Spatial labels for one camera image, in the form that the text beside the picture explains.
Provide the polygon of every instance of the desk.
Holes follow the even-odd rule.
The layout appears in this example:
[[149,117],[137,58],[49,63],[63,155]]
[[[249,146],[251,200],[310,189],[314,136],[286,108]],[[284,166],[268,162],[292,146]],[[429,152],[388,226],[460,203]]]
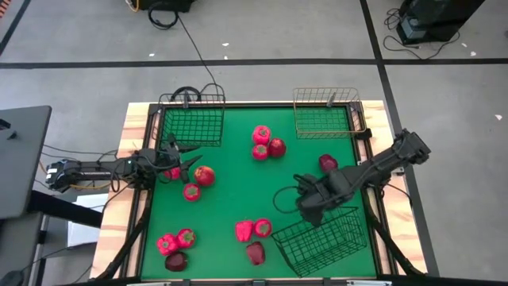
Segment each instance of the desk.
[[[374,154],[388,148],[393,140],[387,114],[382,101],[363,101],[364,117],[366,125],[371,129],[373,137],[370,140],[371,150]],[[146,130],[148,119],[149,103],[130,103],[125,118],[124,128],[121,134],[121,142],[119,146],[118,156],[127,157],[135,149],[143,146],[143,138]],[[155,141],[148,142],[149,147],[155,146]],[[360,154],[363,159],[367,157],[365,149],[360,147]],[[403,177],[394,176],[391,184],[405,190],[405,182]],[[404,254],[411,260],[415,267],[421,271],[425,271],[425,261],[420,246],[414,217],[407,197],[404,194],[389,189],[385,189],[385,197],[383,199],[389,230],[391,237],[395,240]],[[141,193],[140,206],[138,208],[138,218],[143,210],[143,202],[146,197],[145,193]],[[372,193],[369,199],[375,201]],[[96,277],[111,262],[117,251],[125,240],[128,228],[129,214],[133,205],[133,190],[123,191],[115,198],[104,213],[102,220],[101,233],[99,236],[94,263],[90,272],[90,277]],[[140,251],[139,238],[134,245],[129,256],[129,267],[127,268],[127,276],[136,275],[137,258]],[[376,244],[380,256],[383,273],[390,273],[387,253],[383,242],[376,238]]]

